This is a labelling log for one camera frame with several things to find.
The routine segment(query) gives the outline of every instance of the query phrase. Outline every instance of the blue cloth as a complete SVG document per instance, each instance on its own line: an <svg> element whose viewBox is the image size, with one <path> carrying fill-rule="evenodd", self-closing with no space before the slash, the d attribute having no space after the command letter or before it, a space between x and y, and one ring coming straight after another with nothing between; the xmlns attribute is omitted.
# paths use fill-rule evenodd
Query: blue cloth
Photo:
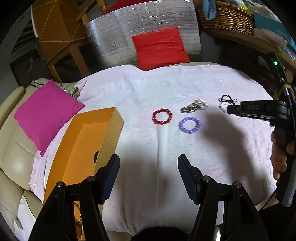
<svg viewBox="0 0 296 241"><path fill-rule="evenodd" d="M216 3L215 0L203 0L203 13L207 20L212 20L216 17Z"/></svg>

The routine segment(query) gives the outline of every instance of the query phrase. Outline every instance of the orange box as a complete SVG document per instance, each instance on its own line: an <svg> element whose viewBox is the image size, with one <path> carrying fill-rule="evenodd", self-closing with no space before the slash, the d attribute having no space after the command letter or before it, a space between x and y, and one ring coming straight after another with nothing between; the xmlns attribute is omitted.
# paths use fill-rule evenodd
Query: orange box
<svg viewBox="0 0 296 241"><path fill-rule="evenodd" d="M115 107L75 115L52 163L43 203L58 181L66 185L80 183L106 166L115 152L122 126L123 119ZM74 210L75 220L79 220L79 211Z"/></svg>

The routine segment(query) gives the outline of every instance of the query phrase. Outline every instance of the metal bolt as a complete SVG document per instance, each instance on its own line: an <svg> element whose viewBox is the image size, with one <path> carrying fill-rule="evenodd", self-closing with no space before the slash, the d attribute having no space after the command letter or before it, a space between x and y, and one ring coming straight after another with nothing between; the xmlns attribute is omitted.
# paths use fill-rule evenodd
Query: metal bolt
<svg viewBox="0 0 296 241"><path fill-rule="evenodd" d="M89 182L93 182L95 179L96 179L95 176L90 176L90 177L87 178L87 180L88 180Z"/></svg>
<svg viewBox="0 0 296 241"><path fill-rule="evenodd" d="M64 183L62 181L59 181L56 183L56 187L58 187L58 188L62 188L63 185L64 185Z"/></svg>
<svg viewBox="0 0 296 241"><path fill-rule="evenodd" d="M211 180L211 178L209 176L203 176L202 179L205 181L205 182L209 182Z"/></svg>
<svg viewBox="0 0 296 241"><path fill-rule="evenodd" d="M240 188L240 187L242 186L239 182L234 182L234 185L235 185L237 188Z"/></svg>

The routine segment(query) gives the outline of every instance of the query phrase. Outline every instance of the finger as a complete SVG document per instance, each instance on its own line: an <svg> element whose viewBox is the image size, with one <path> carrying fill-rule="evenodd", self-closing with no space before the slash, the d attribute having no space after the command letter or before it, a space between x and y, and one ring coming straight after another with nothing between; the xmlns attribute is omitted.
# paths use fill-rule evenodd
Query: finger
<svg viewBox="0 0 296 241"><path fill-rule="evenodd" d="M281 173L275 169L272 170L272 176L274 177L275 180L278 180L281 176Z"/></svg>
<svg viewBox="0 0 296 241"><path fill-rule="evenodd" d="M271 156L271 164L272 167L279 171L279 172L285 172L287 170L287 163L286 162L282 162L282 161L277 161L275 159L273 159L273 157Z"/></svg>
<svg viewBox="0 0 296 241"><path fill-rule="evenodd" d="M274 131L272 132L270 138L271 138L271 142L275 144L276 143L276 133Z"/></svg>
<svg viewBox="0 0 296 241"><path fill-rule="evenodd" d="M290 155L293 155L294 154L294 142L291 142L287 145L287 153L289 153Z"/></svg>
<svg viewBox="0 0 296 241"><path fill-rule="evenodd" d="M287 160L287 154L277 144L272 144L271 156L274 160L279 162L285 162Z"/></svg>

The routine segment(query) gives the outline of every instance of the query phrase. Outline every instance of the bed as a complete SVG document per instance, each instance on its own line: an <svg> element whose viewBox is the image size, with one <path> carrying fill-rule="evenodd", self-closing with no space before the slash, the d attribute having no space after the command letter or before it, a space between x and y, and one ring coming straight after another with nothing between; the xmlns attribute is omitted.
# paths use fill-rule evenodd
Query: bed
<svg viewBox="0 0 296 241"><path fill-rule="evenodd" d="M81 89L80 111L115 106L124 119L116 148L121 167L103 207L102 218L110 231L131 235L154 226L191 231L198 206L186 193L177 159L186 154L193 166L216 181L239 181L257 205L275 189L270 163L272 128L268 122L231 116L219 108L218 99L228 94L238 101L271 99L262 86L237 70L199 63L142 71L133 65L117 66L88 76L76 84ZM196 98L209 107L180 113ZM167 108L173 119L155 125L152 113ZM201 128L185 134L178 123L186 116L200 119ZM66 123L41 158L34 159L31 189L43 200L44 187ZM222 222L219 204L216 224Z"/></svg>

